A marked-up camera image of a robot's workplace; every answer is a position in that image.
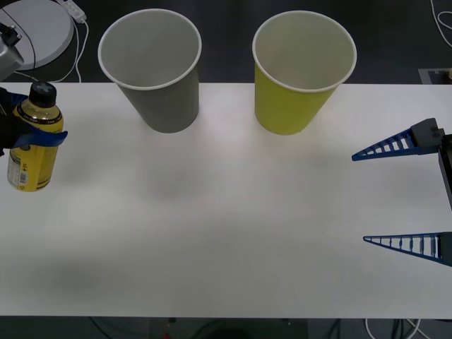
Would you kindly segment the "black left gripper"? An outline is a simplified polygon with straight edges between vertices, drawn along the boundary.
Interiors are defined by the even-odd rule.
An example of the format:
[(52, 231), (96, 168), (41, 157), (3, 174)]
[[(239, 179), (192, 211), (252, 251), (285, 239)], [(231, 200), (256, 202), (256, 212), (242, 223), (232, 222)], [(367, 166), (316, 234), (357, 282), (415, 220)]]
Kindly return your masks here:
[(26, 145), (39, 147), (58, 147), (68, 136), (67, 131), (51, 133), (30, 127), (13, 111), (17, 105), (28, 99), (27, 95), (10, 93), (1, 88), (1, 156), (5, 149), (20, 148)]

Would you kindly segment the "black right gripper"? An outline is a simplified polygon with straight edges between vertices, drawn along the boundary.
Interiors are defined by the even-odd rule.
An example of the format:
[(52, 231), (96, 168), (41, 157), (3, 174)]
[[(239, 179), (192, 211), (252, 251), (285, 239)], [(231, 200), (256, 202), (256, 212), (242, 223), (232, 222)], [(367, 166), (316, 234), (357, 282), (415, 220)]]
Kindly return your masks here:
[[(445, 135), (435, 118), (425, 119), (409, 129), (383, 139), (352, 155), (352, 161), (407, 155), (427, 155), (439, 151), (439, 166), (452, 208), (451, 134)], [(364, 236), (363, 240), (376, 246), (423, 258), (451, 267), (451, 232)]]

